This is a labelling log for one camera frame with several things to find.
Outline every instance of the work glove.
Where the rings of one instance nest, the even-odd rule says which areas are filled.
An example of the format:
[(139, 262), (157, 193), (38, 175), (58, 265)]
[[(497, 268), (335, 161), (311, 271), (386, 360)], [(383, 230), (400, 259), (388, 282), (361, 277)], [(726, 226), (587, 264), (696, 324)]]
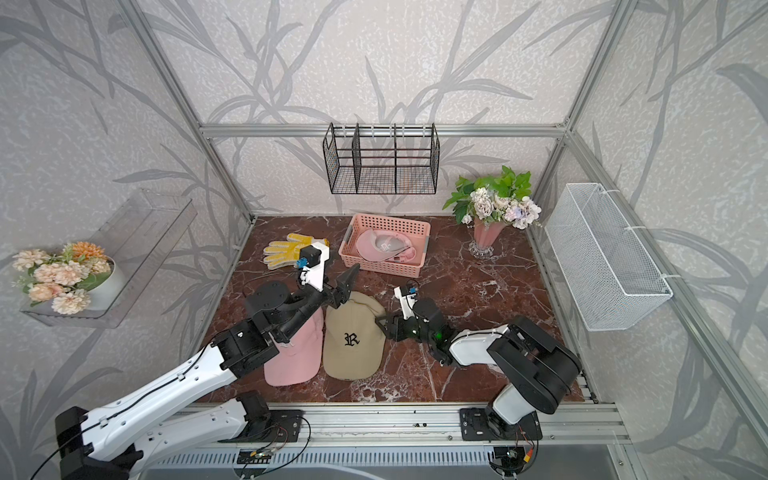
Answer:
[(327, 247), (330, 247), (330, 243), (325, 238), (316, 239), (301, 233), (288, 233), (286, 238), (287, 242), (276, 240), (270, 242), (268, 247), (264, 247), (263, 262), (269, 270), (295, 265), (299, 260), (299, 251), (314, 242), (324, 242)]

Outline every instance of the wall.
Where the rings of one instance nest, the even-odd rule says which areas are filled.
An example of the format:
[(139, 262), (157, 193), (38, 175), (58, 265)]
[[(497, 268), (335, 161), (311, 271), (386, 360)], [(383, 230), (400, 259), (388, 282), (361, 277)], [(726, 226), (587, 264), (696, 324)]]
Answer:
[[(768, 3), (655, 5), (633, 13), (577, 130), (766, 389)], [(567, 154), (539, 197), (545, 211), (565, 183), (586, 180)], [(558, 292), (649, 478), (768, 478), (764, 451), (669, 306), (629, 330), (588, 333), (561, 276)]]
[[(113, 2), (0, 5), (0, 476), (28, 480), (53, 418), (102, 405), (196, 349), (246, 231)], [(86, 239), (138, 187), (197, 217), (117, 329), (21, 314), (12, 255)], [(55, 462), (38, 476), (58, 478)]]
[[(558, 123), (613, 1), (141, 2), (204, 123)], [(530, 170), (552, 139), (443, 139), (439, 191), (329, 192), (319, 138), (218, 144), (262, 214), (439, 213), (459, 174)]]

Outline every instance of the white wire basket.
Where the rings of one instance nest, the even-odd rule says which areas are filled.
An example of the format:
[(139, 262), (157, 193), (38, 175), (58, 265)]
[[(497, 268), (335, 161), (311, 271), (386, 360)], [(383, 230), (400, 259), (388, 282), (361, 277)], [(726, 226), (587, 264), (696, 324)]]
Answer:
[(545, 227), (587, 330), (626, 330), (672, 297), (600, 184), (566, 184)]

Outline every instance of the white flower pot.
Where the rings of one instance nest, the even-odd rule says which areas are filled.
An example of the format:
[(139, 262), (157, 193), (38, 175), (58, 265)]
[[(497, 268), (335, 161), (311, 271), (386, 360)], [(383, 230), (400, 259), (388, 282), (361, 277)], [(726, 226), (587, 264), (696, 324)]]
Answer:
[(86, 310), (106, 310), (112, 304), (114, 299), (120, 294), (125, 286), (125, 275), (120, 267), (108, 257), (112, 265), (112, 274), (104, 283), (93, 290), (88, 291), (91, 296), (91, 305)]

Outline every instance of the flower vase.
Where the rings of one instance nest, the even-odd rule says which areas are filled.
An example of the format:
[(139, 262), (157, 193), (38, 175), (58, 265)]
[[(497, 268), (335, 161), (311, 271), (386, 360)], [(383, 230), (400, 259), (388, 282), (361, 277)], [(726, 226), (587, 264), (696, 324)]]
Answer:
[(112, 302), (114, 302), (114, 299), (123, 291), (125, 286), (123, 271), (120, 270), (120, 267), (114, 260), (111, 258), (107, 258), (107, 260), (112, 267), (112, 273), (101, 285), (88, 291), (88, 295), (91, 297), (91, 304), (86, 310), (107, 310), (112, 305)]
[(487, 260), (493, 256), (493, 243), (507, 224), (491, 222), (488, 225), (475, 217), (475, 241), (469, 245), (469, 252), (474, 258)]

